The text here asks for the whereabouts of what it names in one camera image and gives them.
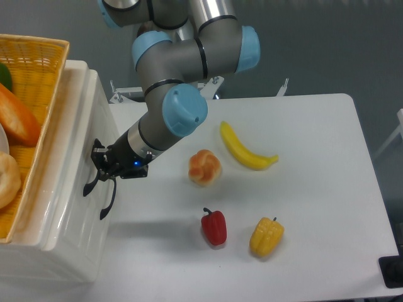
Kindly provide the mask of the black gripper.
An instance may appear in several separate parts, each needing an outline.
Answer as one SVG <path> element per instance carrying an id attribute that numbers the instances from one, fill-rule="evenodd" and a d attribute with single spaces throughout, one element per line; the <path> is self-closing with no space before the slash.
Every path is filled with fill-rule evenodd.
<path id="1" fill-rule="evenodd" d="M 106 181 L 110 175 L 122 179 L 147 177 L 149 163 L 156 157 L 157 150 L 147 144 L 138 128 L 130 128 L 108 148 L 96 138 L 91 151 L 96 168 L 93 182 Z"/>

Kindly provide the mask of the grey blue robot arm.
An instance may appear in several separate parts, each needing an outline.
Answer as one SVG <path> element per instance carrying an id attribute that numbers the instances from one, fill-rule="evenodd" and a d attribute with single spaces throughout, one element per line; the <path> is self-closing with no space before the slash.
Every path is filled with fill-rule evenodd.
<path id="1" fill-rule="evenodd" d="M 147 112 L 114 144 L 95 141 L 97 181 L 144 177 L 149 163 L 191 134 L 207 116 L 194 84 L 255 67 L 259 38 L 237 20 L 231 1 L 100 1 L 112 28 L 151 21 L 132 56 Z"/>

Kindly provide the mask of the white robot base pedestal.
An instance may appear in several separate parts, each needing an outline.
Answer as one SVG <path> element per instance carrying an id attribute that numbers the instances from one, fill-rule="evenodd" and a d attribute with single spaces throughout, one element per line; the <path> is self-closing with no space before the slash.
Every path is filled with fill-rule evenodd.
<path id="1" fill-rule="evenodd" d="M 163 49 L 148 48 L 139 59 L 134 59 L 134 66 L 139 74 L 139 87 L 113 88 L 113 97 L 110 104 L 129 103 L 131 101 L 144 102 L 145 97 L 153 89 L 165 84 L 188 83 L 199 89 L 206 99 L 217 97 L 217 91 L 223 84 L 220 76 L 205 78 L 203 67 L 207 66 L 204 58 L 204 48 L 190 21 L 173 30 L 158 27 L 148 21 L 139 28 L 138 42 L 147 42 L 151 38 L 160 40 L 155 47 L 167 46 L 167 53 Z"/>

